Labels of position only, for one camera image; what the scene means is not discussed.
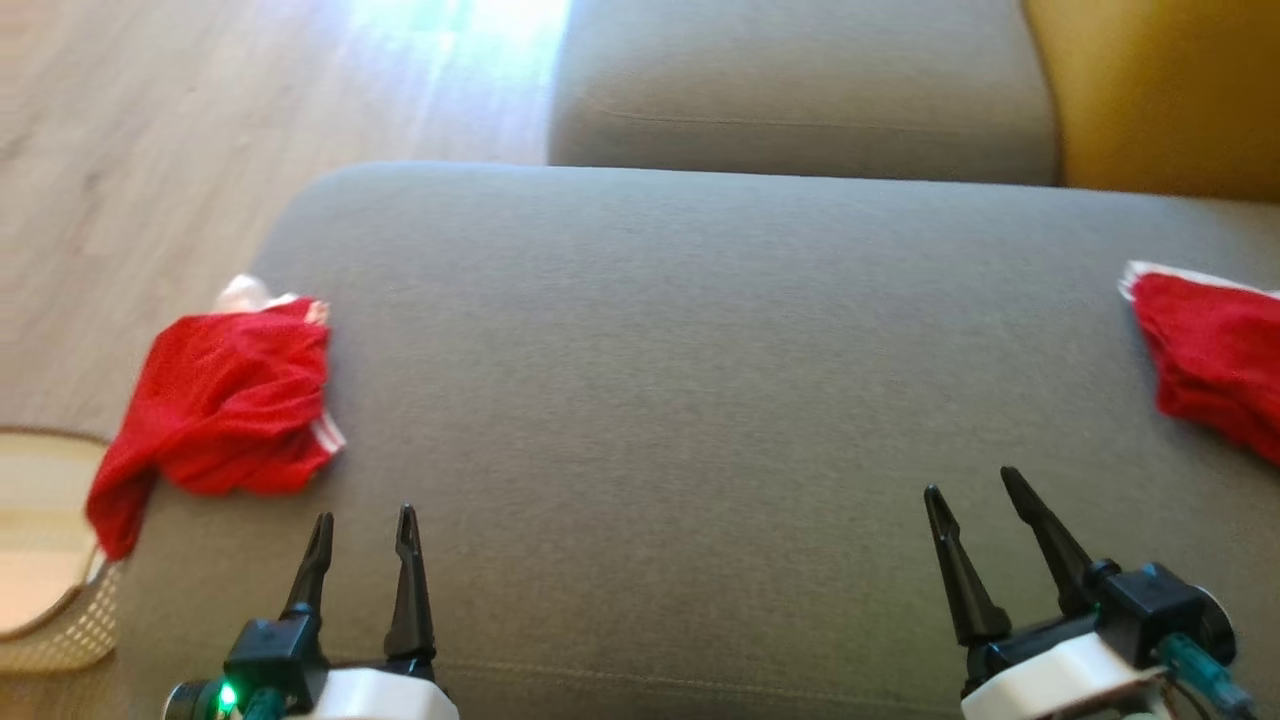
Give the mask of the red basketball jersey white sleeves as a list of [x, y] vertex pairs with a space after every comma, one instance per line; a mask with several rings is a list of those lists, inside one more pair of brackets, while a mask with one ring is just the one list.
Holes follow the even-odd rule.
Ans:
[[241, 274], [156, 336], [84, 505], [108, 561], [132, 555], [161, 482], [293, 495], [344, 448], [326, 405], [329, 320], [326, 301]]

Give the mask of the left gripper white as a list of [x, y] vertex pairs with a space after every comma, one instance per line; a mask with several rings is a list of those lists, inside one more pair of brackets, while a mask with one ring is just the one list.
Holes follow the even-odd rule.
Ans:
[[[283, 618], [317, 616], [332, 565], [335, 519], [320, 512], [300, 561], [283, 609]], [[419, 519], [403, 503], [396, 527], [399, 575], [390, 626], [383, 651], [392, 661], [433, 661], [435, 633]], [[323, 692], [310, 711], [291, 720], [461, 720], [460, 711], [436, 684], [431, 665], [337, 667], [328, 673]]]

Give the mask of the yellow cushion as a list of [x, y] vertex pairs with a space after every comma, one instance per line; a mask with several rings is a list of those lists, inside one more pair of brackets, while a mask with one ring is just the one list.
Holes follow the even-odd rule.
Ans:
[[1280, 0], [1023, 0], [1074, 188], [1280, 204]]

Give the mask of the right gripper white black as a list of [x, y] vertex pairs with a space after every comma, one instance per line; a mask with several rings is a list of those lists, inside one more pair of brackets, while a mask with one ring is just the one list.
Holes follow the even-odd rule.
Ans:
[[[1085, 582], [1093, 559], [1012, 466], [1001, 480], [1033, 532], [1064, 616], [1093, 614]], [[1160, 624], [1125, 610], [1098, 610], [1018, 635], [989, 597], [963, 546], [961, 525], [938, 486], [923, 492], [956, 642], [969, 652], [964, 720], [1166, 720], [1155, 661]]]

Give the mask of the folded red garment white trim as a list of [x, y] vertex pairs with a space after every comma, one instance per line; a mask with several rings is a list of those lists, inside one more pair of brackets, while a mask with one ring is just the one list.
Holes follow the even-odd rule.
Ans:
[[1117, 283], [1156, 370], [1156, 405], [1280, 468], [1280, 290], [1129, 261]]

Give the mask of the grey sofa seat cushion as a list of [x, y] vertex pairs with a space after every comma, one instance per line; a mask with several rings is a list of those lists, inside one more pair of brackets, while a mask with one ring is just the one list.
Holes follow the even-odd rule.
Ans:
[[335, 515], [323, 647], [380, 659], [417, 509], [463, 720], [950, 720], [922, 502], [1053, 618], [998, 477], [1094, 557], [1165, 564], [1280, 720], [1280, 469], [1164, 416], [1129, 260], [1280, 288], [1280, 208], [1002, 184], [381, 164], [303, 191], [251, 272], [332, 305], [347, 446], [302, 495], [159, 488], [122, 588], [128, 720], [278, 614]]

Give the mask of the wicker laundry basket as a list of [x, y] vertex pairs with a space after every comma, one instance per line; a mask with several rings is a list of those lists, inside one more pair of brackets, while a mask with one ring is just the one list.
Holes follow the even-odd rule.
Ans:
[[77, 673], [115, 648], [116, 566], [84, 516], [106, 448], [0, 427], [0, 676]]

